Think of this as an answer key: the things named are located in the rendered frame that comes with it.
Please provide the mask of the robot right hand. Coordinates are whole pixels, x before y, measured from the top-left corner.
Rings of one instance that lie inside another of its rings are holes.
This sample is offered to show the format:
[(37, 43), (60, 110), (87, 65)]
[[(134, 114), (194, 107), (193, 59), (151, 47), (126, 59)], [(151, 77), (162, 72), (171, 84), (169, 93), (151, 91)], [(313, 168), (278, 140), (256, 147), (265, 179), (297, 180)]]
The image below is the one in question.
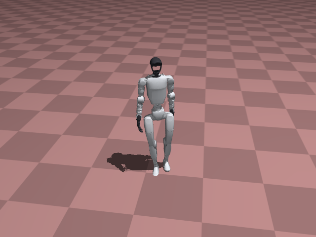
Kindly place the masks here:
[(142, 131), (142, 128), (140, 127), (141, 116), (138, 115), (136, 120), (137, 120), (137, 126), (138, 126), (139, 131), (140, 131), (140, 132), (143, 132), (143, 131)]

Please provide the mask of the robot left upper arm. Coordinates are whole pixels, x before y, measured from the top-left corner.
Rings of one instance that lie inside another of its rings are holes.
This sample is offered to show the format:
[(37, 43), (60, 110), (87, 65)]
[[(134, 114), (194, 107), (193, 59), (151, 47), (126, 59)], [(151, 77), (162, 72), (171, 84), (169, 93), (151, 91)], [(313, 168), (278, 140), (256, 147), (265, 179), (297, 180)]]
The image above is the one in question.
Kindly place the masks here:
[(168, 90), (168, 94), (167, 94), (167, 97), (169, 99), (172, 99), (172, 98), (175, 98), (175, 94), (173, 92), (173, 89), (174, 89), (174, 79), (172, 76), (168, 75), (166, 76), (166, 79), (167, 79), (167, 90)]

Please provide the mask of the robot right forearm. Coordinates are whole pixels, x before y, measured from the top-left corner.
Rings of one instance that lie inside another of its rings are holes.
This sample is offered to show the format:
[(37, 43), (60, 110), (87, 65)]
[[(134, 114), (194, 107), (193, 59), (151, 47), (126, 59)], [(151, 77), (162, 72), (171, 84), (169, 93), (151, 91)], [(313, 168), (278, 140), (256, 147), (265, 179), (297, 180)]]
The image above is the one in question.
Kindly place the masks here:
[[(137, 98), (137, 99), (138, 99), (138, 98)], [(141, 114), (142, 114), (142, 108), (143, 108), (143, 103), (138, 103), (138, 100), (137, 100), (137, 110), (136, 110), (137, 115), (136, 115), (136, 118), (137, 118), (138, 115), (141, 116)], [(141, 117), (142, 117), (142, 116), (141, 116)]]

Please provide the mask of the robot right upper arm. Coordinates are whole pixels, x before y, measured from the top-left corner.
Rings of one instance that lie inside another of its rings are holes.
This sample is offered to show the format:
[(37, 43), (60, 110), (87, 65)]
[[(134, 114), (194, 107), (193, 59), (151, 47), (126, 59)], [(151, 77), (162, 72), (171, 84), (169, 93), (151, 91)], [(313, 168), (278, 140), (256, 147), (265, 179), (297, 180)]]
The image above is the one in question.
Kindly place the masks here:
[(145, 91), (145, 85), (147, 84), (147, 77), (146, 78), (140, 78), (138, 81), (138, 103), (144, 103), (144, 91)]

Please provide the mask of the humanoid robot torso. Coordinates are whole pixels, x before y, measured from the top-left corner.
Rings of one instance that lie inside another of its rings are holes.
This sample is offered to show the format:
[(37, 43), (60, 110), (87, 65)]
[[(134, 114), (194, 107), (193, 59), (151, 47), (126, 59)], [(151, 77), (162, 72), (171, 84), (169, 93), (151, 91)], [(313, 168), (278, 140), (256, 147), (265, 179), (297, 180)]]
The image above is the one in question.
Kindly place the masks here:
[[(160, 76), (161, 75), (161, 76)], [(164, 108), (161, 104), (164, 103), (166, 98), (166, 88), (167, 88), (167, 79), (166, 76), (162, 73), (159, 74), (159, 78), (154, 78), (152, 76), (155, 75), (148, 75), (147, 77), (147, 96), (150, 100), (151, 104), (153, 105), (152, 108), (152, 116), (153, 120), (162, 120), (165, 119), (164, 115)]]

